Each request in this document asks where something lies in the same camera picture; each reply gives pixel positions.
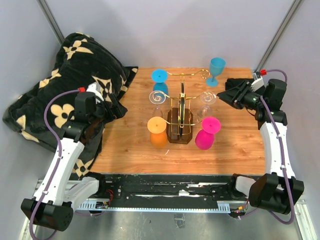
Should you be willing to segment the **blue wine glass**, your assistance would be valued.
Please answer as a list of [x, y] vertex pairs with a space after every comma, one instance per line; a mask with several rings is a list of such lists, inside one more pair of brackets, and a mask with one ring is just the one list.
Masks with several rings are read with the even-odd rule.
[[169, 75], [164, 69], [156, 69], [151, 74], [151, 79], [155, 82], [153, 91], [161, 91], [166, 95], [169, 95], [169, 88], [166, 84], [166, 80]]
[[226, 65], [226, 61], [223, 58], [215, 57], [210, 60], [209, 72], [211, 77], [206, 79], [206, 84], [209, 87], [216, 87], [218, 85], [217, 76], [219, 76]]

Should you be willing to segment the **pink wine glass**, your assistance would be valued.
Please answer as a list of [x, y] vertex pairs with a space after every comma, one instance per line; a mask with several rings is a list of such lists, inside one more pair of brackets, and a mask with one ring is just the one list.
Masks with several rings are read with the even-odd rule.
[[221, 130], [221, 122], [213, 116], [208, 116], [202, 121], [202, 129], [195, 138], [196, 146], [201, 150], [208, 150], [215, 141], [215, 134]]

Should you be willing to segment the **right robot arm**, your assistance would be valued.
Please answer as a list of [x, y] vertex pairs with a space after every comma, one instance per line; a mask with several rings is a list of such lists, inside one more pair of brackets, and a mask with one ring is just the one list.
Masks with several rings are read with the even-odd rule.
[[226, 188], [227, 196], [238, 200], [248, 197], [252, 207], [287, 215], [304, 192], [291, 167], [287, 147], [287, 115], [281, 110], [287, 83], [270, 79], [266, 85], [252, 89], [253, 79], [229, 78], [218, 97], [235, 109], [254, 110], [254, 118], [263, 139], [265, 174], [255, 180], [233, 174]]

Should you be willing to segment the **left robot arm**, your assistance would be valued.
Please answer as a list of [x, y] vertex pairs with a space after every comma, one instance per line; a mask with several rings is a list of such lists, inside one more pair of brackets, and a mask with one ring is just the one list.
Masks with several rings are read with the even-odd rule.
[[71, 90], [76, 93], [74, 111], [57, 134], [51, 126], [49, 131], [57, 140], [57, 148], [49, 169], [40, 187], [31, 199], [25, 198], [21, 210], [31, 225], [65, 231], [70, 225], [76, 209], [89, 197], [103, 197], [111, 191], [106, 179], [100, 173], [88, 176], [66, 191], [66, 186], [74, 165], [89, 141], [96, 136], [99, 125], [104, 125], [108, 117], [113, 120], [122, 117], [121, 112], [113, 112], [98, 90], [83, 87]]

